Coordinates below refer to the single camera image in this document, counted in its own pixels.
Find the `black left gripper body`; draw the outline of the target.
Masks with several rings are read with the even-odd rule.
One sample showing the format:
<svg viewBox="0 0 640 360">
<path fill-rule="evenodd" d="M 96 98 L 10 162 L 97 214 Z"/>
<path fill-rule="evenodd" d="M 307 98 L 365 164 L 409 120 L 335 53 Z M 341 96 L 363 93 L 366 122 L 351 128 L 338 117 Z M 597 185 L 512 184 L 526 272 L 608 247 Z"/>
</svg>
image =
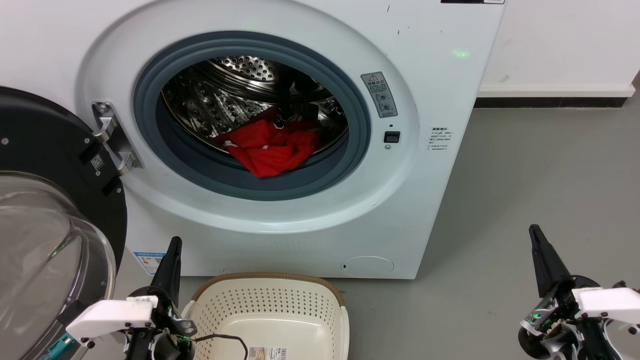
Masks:
<svg viewBox="0 0 640 360">
<path fill-rule="evenodd" d="M 126 360 L 192 360 L 195 347 L 192 338 L 198 328 L 192 319 L 179 317 L 179 288 L 148 285 L 131 293 L 133 297 L 155 296 L 157 306 L 142 325 L 127 326 Z"/>
</svg>

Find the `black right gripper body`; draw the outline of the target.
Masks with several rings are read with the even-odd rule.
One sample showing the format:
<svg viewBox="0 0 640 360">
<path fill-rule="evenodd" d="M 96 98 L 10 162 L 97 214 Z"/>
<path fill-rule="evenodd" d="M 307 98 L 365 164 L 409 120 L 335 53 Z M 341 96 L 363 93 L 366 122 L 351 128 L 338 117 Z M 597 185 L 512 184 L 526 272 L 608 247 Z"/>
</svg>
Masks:
<svg viewBox="0 0 640 360">
<path fill-rule="evenodd" d="M 576 290 L 599 290 L 586 276 L 544 285 L 541 301 L 520 323 L 518 342 L 537 360 L 621 360 L 607 333 L 612 319 L 579 310 Z"/>
</svg>

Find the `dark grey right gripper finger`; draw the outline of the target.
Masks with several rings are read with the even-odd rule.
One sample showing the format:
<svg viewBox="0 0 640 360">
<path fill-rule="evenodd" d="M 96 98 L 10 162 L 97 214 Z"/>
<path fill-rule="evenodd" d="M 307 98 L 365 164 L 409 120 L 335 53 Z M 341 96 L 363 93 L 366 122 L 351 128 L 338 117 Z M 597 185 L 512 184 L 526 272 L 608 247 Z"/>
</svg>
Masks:
<svg viewBox="0 0 640 360">
<path fill-rule="evenodd" d="M 553 246 L 549 243 L 546 235 L 539 225 L 529 226 L 529 236 L 531 241 L 531 253 L 534 264 L 535 284 L 539 297 L 544 297 L 553 287 L 553 276 L 550 275 L 547 264 L 547 256 L 550 255 Z"/>
<path fill-rule="evenodd" d="M 560 290 L 561 292 L 569 292 L 573 289 L 575 281 L 572 274 L 569 272 L 564 262 L 558 255 L 557 251 L 553 247 L 550 250 L 550 254 L 547 255 L 547 264 L 550 275 L 552 276 L 554 283 L 550 291 Z"/>
</svg>

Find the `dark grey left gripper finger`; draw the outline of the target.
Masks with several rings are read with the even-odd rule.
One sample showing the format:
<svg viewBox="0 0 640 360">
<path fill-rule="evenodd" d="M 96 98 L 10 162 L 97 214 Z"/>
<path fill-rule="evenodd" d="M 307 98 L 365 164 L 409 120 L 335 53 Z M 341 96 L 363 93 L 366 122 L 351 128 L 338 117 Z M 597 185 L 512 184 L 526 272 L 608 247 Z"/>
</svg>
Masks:
<svg viewBox="0 0 640 360">
<path fill-rule="evenodd" d="M 171 299 L 171 241 L 164 257 L 158 265 L 151 285 L 167 292 L 167 296 Z"/>
<path fill-rule="evenodd" d="M 179 236 L 171 238 L 171 300 L 179 305 L 179 289 L 182 269 L 183 240 Z"/>
</svg>

